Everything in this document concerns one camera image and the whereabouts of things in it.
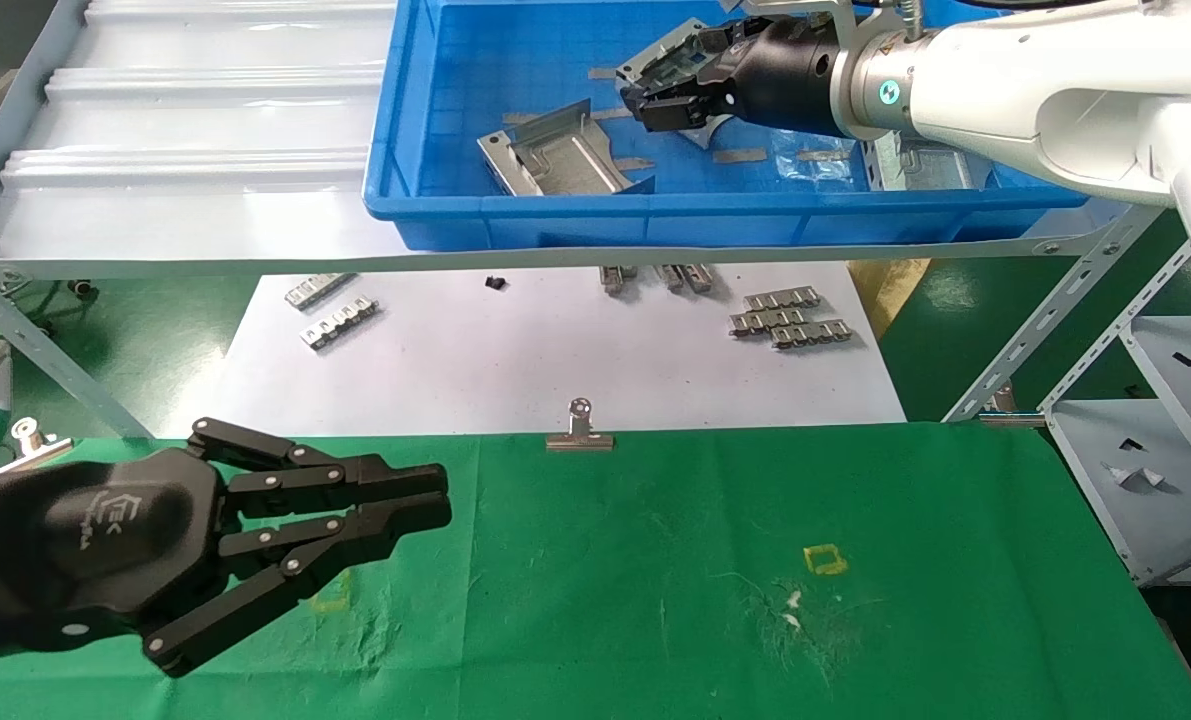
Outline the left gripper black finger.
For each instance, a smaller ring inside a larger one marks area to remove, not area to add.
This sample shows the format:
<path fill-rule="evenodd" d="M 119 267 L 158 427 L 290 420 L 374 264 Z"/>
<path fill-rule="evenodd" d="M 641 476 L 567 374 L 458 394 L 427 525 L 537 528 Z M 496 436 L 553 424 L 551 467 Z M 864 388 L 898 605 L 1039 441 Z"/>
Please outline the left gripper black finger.
<path fill-rule="evenodd" d="M 144 655 L 180 678 L 244 641 L 348 568 L 389 559 L 403 536 L 453 521 L 445 495 L 362 503 L 342 515 L 224 536 L 217 547 L 225 578 L 238 584 L 144 634 Z"/>
<path fill-rule="evenodd" d="M 448 492 L 447 470 L 439 464 L 393 468 L 378 453 L 336 457 L 212 418 L 194 424 L 187 447 L 198 459 L 241 470 L 226 484 L 226 502 L 249 519 Z"/>

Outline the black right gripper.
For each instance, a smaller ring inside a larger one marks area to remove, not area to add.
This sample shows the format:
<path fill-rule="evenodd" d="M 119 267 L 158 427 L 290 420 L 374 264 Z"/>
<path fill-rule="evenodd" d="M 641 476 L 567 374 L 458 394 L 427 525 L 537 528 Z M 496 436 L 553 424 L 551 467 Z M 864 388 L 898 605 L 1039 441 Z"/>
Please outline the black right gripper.
<path fill-rule="evenodd" d="M 704 60 L 686 68 L 621 68 L 621 99 L 649 132 L 705 129 L 711 118 L 754 126 L 842 136 L 831 109 L 838 35 L 833 20 L 754 17 L 694 35 Z M 717 60 L 732 50 L 736 61 Z"/>

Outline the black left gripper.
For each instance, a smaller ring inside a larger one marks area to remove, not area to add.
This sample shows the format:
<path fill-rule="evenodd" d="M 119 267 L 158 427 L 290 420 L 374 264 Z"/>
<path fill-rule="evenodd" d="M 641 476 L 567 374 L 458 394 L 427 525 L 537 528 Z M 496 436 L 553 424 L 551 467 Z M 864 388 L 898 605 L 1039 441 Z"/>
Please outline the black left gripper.
<path fill-rule="evenodd" d="M 223 475 L 183 447 L 0 477 L 0 657 L 146 634 L 216 597 Z"/>

